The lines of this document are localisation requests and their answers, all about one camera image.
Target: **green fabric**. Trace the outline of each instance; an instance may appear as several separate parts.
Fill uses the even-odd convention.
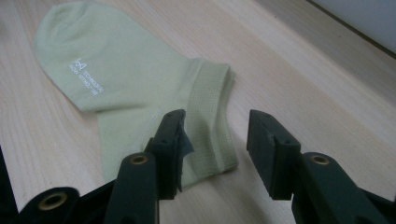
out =
[[[84,112],[96,112],[104,175],[144,149],[163,115],[184,108],[194,152],[183,166],[186,187],[237,165],[225,108],[229,65],[187,59],[126,14],[95,2],[52,7],[36,31],[46,75]]]

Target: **table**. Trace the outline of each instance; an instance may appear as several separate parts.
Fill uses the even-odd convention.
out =
[[[58,1],[0,1],[0,144],[19,209],[38,193],[105,184],[97,119],[48,80],[35,29]],[[161,201],[161,223],[294,223],[246,152],[248,113],[275,116],[302,144],[335,158],[363,189],[396,191],[396,61],[304,0],[100,2],[187,57],[229,63],[227,107],[237,169]]]

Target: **fabric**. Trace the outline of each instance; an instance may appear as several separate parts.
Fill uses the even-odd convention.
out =
[[[35,36],[46,75],[83,112],[98,116],[104,175],[145,148],[164,114],[187,111],[194,152],[182,183],[237,165],[225,108],[234,74],[228,64],[188,59],[114,7],[73,2],[52,7]]]

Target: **wood grain surface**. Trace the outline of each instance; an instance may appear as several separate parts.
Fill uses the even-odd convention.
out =
[[[41,18],[63,0],[0,1],[0,145],[19,209],[60,186],[103,185],[97,119],[47,79],[34,54]],[[188,57],[236,73],[227,118],[239,160],[161,201],[161,223],[294,223],[246,152],[248,112],[274,115],[335,158],[363,189],[396,193],[396,61],[304,0],[103,0]]]

